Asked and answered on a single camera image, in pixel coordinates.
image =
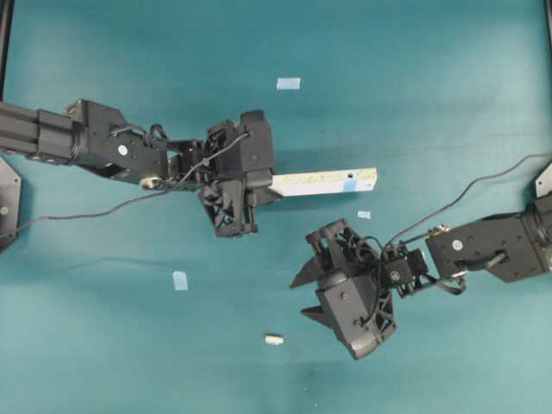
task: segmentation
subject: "teal surface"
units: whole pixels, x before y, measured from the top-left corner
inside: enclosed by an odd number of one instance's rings
[[[459,298],[397,299],[398,331],[363,361],[299,315],[310,288],[287,288],[312,230],[343,216],[387,239],[472,178],[550,151],[540,0],[16,3],[10,103],[85,97],[179,139],[261,108],[278,173],[375,166],[379,183],[259,209],[260,233],[237,241],[217,240],[192,194],[23,232],[0,256],[1,413],[549,412],[550,275],[474,273]],[[301,90],[277,91],[278,77]],[[22,220],[141,194],[8,161]],[[431,225],[521,210],[544,165],[474,188]],[[174,291],[175,270],[189,291]]]

